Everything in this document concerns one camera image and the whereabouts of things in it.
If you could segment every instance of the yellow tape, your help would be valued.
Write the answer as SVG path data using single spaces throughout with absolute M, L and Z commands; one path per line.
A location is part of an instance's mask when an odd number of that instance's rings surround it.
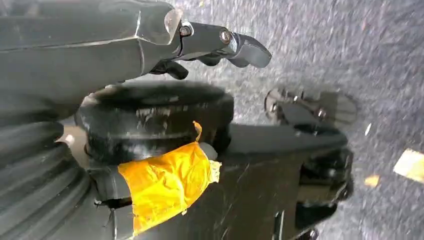
M 380 176 L 379 175 L 371 175 L 367 178 L 365 178 L 365 185 L 375 188 L 379 184 Z
M 211 182 L 211 164 L 197 142 L 202 127 L 194 122 L 196 142 L 164 155 L 118 166 L 132 198 L 133 236 L 161 224 L 189 208 Z

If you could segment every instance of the yellow electrical tape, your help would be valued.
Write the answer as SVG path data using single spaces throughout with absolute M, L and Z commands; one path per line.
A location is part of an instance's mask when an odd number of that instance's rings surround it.
M 161 224 L 179 213 L 185 213 L 205 191 L 219 180 L 220 163 L 209 161 L 198 140 L 161 156 L 120 164 L 131 194 L 133 236 Z

